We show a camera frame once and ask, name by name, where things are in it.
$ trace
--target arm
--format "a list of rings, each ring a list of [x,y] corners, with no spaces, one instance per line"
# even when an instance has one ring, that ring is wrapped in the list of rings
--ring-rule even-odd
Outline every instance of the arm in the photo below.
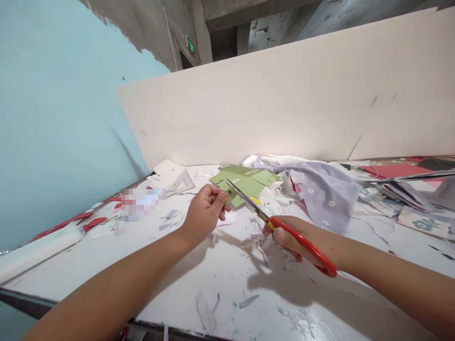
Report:
[[[393,304],[441,339],[455,338],[455,279],[393,256],[372,246],[324,231],[299,218],[277,217],[314,243],[340,270],[384,295]],[[271,233],[268,226],[266,235]],[[301,261],[322,266],[281,228],[274,238]]]
[[[51,309],[23,340],[111,340],[149,302],[153,290],[185,255],[225,219],[227,195],[204,186],[183,225],[119,260]]]

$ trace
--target scissor blade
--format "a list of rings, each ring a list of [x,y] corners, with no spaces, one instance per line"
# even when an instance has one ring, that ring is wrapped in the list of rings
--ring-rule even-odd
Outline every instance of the scissor blade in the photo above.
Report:
[[[269,220],[269,217],[267,214],[265,214],[256,204],[254,203],[253,200],[251,200],[240,188],[238,188],[236,185],[234,185],[229,179],[226,179],[229,185],[231,185],[238,193],[239,197],[241,197],[247,204],[249,204],[257,214],[259,214],[263,219],[266,219],[267,221]]]

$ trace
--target concrete ceiling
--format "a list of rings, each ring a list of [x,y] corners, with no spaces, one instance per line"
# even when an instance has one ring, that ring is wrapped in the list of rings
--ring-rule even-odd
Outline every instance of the concrete ceiling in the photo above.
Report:
[[[455,0],[205,0],[204,6],[217,61],[416,10],[455,6]]]

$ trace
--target patterned paper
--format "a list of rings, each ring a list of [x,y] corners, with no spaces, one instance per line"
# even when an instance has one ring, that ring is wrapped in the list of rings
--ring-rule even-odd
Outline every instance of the patterned paper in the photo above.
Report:
[[[376,208],[389,218],[399,215],[404,206],[395,200],[387,198],[374,187],[362,189],[359,194],[359,199]]]
[[[452,218],[420,212],[409,206],[403,208],[397,220],[400,225],[444,239],[448,238],[449,228],[454,222]]]

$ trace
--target hand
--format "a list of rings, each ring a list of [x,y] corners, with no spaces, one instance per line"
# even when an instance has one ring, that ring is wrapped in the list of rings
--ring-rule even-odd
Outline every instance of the hand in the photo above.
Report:
[[[200,244],[215,229],[218,218],[225,220],[225,212],[231,211],[230,206],[225,206],[227,200],[228,195],[222,189],[205,185],[191,201],[185,222],[179,230]]]
[[[349,256],[353,247],[351,244],[355,241],[325,231],[294,216],[278,215],[276,218],[312,242],[335,265],[337,270],[343,271],[345,264],[350,261]],[[297,262],[301,262],[303,257],[314,265],[323,267],[316,257],[281,227],[272,232],[272,229],[265,225],[263,233],[265,236],[273,233],[275,241],[289,251]]]

